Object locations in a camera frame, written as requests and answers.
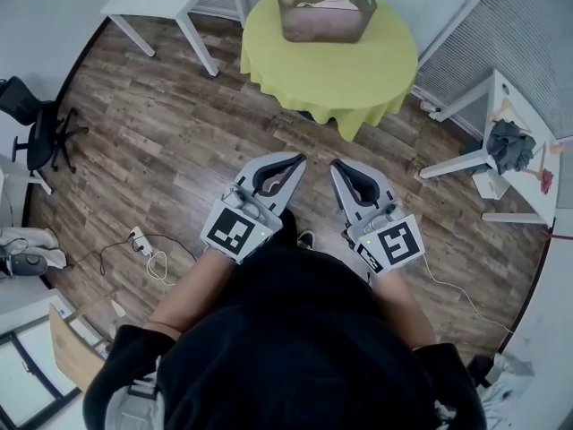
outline wooden floor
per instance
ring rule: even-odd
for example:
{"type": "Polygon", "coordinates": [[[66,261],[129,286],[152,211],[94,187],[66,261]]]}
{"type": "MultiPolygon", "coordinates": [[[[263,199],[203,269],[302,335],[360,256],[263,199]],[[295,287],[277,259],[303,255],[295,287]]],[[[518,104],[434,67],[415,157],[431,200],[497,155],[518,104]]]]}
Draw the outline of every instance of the wooden floor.
{"type": "MultiPolygon", "coordinates": [[[[114,24],[107,26],[83,62],[64,100],[90,128],[73,145],[78,171],[64,165],[45,174],[52,196],[34,189],[30,226],[52,228],[70,262],[91,250],[124,241],[134,226],[178,238],[196,254],[210,205],[251,158],[272,151],[303,151],[307,174],[291,208],[300,228],[312,228],[317,248],[336,255],[360,273],[365,268],[339,236],[343,215],[331,189],[328,164],[358,159],[384,172],[423,232],[436,279],[466,289],[483,315],[511,325],[541,254],[543,229],[486,223],[485,211],[529,211],[515,193],[493,205],[482,200],[464,173],[422,180],[427,165],[458,155],[468,138],[457,128],[436,125],[407,99],[398,116],[378,127],[363,126],[353,143],[335,125],[310,124],[286,111],[239,73],[241,28],[207,17],[193,20],[220,74],[211,78],[171,21],[136,18],[133,25],[157,50],[146,57],[114,24]]],[[[170,255],[169,281],[183,277],[191,257],[178,245],[153,238],[170,255]]],[[[119,288],[116,300],[133,323],[144,323],[168,291],[145,271],[145,260],[129,245],[104,252],[105,276],[96,255],[50,281],[74,304],[119,288]]],[[[453,289],[433,283],[423,261],[405,270],[442,340],[458,345],[465,360],[492,354],[504,331],[475,315],[453,289]]],[[[107,332],[111,306],[89,313],[107,332]]]]}

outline shoe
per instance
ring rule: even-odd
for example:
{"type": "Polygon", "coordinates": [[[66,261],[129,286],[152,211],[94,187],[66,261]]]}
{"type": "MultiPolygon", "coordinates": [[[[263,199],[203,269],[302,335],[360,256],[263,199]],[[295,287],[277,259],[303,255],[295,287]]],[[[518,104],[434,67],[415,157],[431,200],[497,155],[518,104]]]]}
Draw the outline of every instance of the shoe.
{"type": "Polygon", "coordinates": [[[310,229],[306,229],[296,239],[296,244],[306,250],[312,250],[314,248],[314,233],[310,229]]]}

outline black office chair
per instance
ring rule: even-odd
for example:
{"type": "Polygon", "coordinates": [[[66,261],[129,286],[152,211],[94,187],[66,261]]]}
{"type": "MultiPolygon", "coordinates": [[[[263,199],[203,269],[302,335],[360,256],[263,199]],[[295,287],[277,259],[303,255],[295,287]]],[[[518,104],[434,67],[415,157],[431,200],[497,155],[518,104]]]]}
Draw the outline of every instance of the black office chair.
{"type": "Polygon", "coordinates": [[[57,119],[59,104],[52,100],[40,101],[31,93],[23,81],[13,76],[10,80],[0,80],[0,111],[14,118],[21,125],[33,125],[28,136],[28,143],[18,143],[14,139],[12,146],[12,162],[16,160],[16,152],[28,150],[28,170],[38,170],[52,159],[52,169],[57,170],[56,160],[59,152],[64,155],[68,167],[75,173],[75,167],[70,162],[65,143],[78,133],[88,133],[87,127],[80,127],[68,132],[72,116],[77,116],[75,108],[70,110],[65,120],[57,119]]]}

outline yellow tablecloth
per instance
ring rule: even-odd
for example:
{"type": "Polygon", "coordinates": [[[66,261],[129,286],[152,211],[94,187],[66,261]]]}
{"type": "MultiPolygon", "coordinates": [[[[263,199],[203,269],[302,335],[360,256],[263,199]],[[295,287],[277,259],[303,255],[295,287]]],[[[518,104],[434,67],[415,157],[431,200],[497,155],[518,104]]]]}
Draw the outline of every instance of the yellow tablecloth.
{"type": "Polygon", "coordinates": [[[241,73],[284,108],[309,111],[319,124],[336,118],[351,142],[362,123],[378,125],[400,110],[417,72],[410,29],[387,4],[377,4],[358,43],[292,43],[283,38],[277,0],[261,0],[244,28],[241,73]]]}

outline gray plastic basket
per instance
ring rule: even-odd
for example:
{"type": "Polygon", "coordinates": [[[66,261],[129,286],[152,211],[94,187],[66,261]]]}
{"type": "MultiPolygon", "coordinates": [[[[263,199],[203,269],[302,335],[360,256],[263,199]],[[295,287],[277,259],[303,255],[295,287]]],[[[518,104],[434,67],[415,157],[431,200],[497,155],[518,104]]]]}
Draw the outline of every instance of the gray plastic basket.
{"type": "Polygon", "coordinates": [[[278,0],[283,35],[289,41],[355,43],[378,7],[376,0],[348,0],[353,9],[299,7],[325,0],[278,0]]]}

